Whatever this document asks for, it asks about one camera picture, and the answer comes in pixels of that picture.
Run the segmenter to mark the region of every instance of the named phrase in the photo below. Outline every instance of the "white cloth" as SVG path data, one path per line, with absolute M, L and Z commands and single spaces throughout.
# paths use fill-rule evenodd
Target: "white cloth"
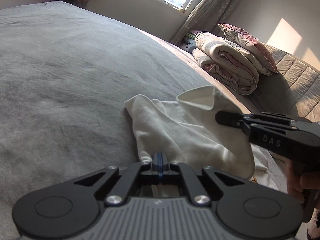
M 124 104 L 132 118 L 140 160 L 151 161 L 154 152 L 165 152 L 170 162 L 188 163 L 194 169 L 210 165 L 245 179 L 256 169 L 258 181 L 269 180 L 268 160 L 259 148 L 253 147 L 252 153 L 240 129 L 215 121 L 218 111 L 241 113 L 216 87 L 186 91 L 177 102 L 137 95 Z

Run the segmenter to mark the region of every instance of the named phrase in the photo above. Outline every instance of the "gray bed sheet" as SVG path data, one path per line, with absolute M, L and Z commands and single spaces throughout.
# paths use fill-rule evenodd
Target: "gray bed sheet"
M 0 79 L 0 239 L 18 237 L 11 209 L 22 195 L 138 160 L 129 98 L 170 101 L 214 84 L 254 109 L 187 52 L 58 1 L 0 10 Z

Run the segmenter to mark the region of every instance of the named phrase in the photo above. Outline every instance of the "hand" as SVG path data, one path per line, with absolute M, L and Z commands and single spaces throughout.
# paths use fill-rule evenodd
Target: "hand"
M 304 173 L 301 176 L 294 173 L 293 162 L 287 162 L 287 191 L 288 194 L 296 198 L 300 203 L 304 202 L 303 189 L 320 189 L 320 171 Z

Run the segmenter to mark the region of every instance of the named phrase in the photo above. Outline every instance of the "pink pillow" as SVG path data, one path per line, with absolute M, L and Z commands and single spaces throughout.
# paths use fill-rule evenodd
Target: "pink pillow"
M 198 30 L 189 30 L 192 34 L 197 35 L 198 33 L 201 33 L 202 31 Z
M 260 61 L 261 65 L 272 72 L 278 73 L 275 60 L 267 48 L 257 38 L 250 35 L 244 29 L 225 23 L 218 25 L 223 31 L 226 40 L 232 41 L 248 50 Z

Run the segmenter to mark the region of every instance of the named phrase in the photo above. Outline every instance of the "screw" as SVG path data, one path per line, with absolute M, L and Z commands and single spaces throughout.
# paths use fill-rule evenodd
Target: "screw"
M 150 161 L 147 161 L 147 160 L 144 160 L 144 161 L 141 162 L 142 165 L 147 165 L 149 163 L 150 163 Z
M 210 201 L 210 198 L 205 195 L 199 195 L 194 198 L 194 201 L 198 204 L 206 204 Z
M 107 197 L 107 202 L 109 204 L 119 204 L 122 202 L 122 197 L 117 196 L 117 195 L 112 195 L 112 196 Z

